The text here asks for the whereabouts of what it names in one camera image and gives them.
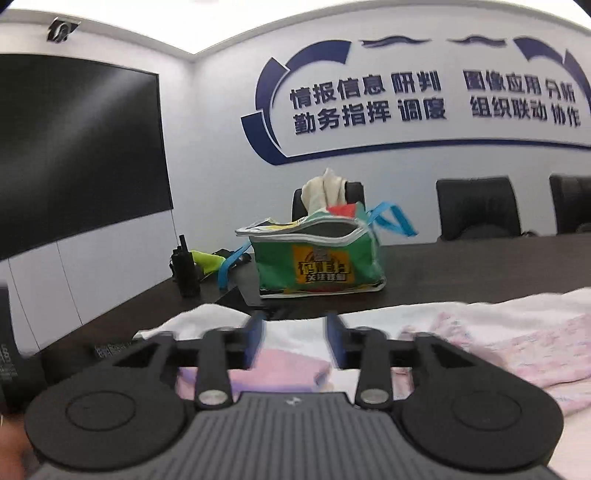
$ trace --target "black display screen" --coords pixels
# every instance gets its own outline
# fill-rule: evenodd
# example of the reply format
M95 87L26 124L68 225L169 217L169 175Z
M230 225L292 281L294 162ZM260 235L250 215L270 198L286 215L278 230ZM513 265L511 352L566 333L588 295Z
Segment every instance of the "black display screen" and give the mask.
M172 207L158 75L0 55L0 260Z

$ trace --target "ribbed black surface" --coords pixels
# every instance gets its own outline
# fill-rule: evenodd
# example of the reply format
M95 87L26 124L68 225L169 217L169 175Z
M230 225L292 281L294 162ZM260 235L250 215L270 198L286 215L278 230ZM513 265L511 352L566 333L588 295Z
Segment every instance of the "ribbed black surface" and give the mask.
M34 480L557 480L536 467L480 475L416 452L386 414L352 407L341 393L244 394L233 407L199 414L168 452L101 474L43 466Z

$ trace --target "pink cloth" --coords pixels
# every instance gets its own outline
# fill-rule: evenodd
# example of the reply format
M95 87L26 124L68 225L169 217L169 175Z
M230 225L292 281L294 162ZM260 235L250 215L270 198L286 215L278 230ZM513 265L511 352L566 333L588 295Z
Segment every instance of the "pink cloth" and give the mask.
M318 391L330 374L330 362L297 353L261 349L250 370L230 370L235 398L243 391L312 392ZM177 394L194 399L197 368L179 369Z
M564 415L591 406L591 316L582 315L560 326L488 345L477 344L461 319L442 313L431 331L518 377L545 389ZM400 338L413 331L404 329ZM396 398L412 391L408 369L393 369Z

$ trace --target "black office chair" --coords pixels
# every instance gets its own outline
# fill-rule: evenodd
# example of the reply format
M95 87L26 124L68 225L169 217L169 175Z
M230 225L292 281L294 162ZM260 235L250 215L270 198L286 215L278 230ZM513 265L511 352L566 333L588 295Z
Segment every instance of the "black office chair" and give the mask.
M515 193L508 177L443 179L437 181L436 188L441 240L522 235Z
M591 177L551 175L556 232L591 232Z
M363 184L359 181L348 181L345 183L345 200L347 203L363 203L365 207L365 192L363 190ZM295 222L302 217L308 215L308 210L304 207L301 201L301 189L297 189L294 192L294 201L291 205L291 221Z

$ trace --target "white cloth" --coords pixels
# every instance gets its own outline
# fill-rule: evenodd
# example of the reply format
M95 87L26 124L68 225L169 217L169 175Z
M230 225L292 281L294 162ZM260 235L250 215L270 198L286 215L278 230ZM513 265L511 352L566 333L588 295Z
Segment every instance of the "white cloth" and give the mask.
M345 205L345 180L327 168L321 177L314 177L301 188L301 201L308 214L326 207Z
M475 341L491 343L559 325L583 314L591 314L591 288L564 295L533 295L499 304L427 303L348 313L342 317L351 327L370 326L395 338L406 326L412 326L415 330L428 330L433 319L443 312L461 318ZM245 314L235 310L218 305L202 305L178 315L158 329L138 334L147 338L158 332L172 331L179 339L198 338L205 330L238 326L245 319ZM322 318L266 322L263 346L332 360L324 339ZM335 391L345 391L352 399L358 376L358 371L334 369L329 382ZM564 433L550 466L566 480L589 480L591 455L586 452L589 442L591 408L566 418Z

